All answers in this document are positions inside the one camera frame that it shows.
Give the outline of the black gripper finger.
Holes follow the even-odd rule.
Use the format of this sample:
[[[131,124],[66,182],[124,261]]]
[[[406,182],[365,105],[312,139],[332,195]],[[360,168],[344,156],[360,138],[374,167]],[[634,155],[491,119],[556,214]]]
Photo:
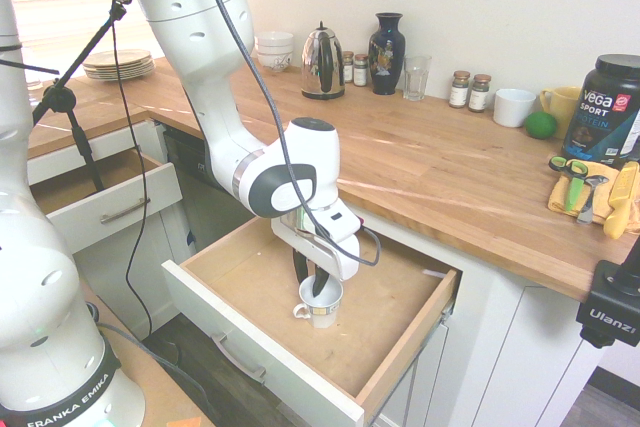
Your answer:
[[[314,280],[312,283],[312,295],[314,298],[318,297],[323,291],[329,280],[330,274],[321,268],[319,265],[315,265]]]
[[[307,257],[296,249],[293,250],[292,254],[296,278],[298,283],[301,284],[309,276]]]

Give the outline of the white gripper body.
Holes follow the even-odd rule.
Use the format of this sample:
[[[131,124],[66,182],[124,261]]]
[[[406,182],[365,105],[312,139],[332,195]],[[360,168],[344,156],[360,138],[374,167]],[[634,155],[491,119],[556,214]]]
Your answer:
[[[339,247],[352,256],[360,255],[360,244],[356,232],[361,227],[361,221],[348,207],[331,206],[312,210],[312,214]],[[331,276],[345,281],[358,272],[358,260],[349,258],[321,238],[315,232],[315,225],[302,207],[272,219],[271,228],[277,237],[326,270]]]

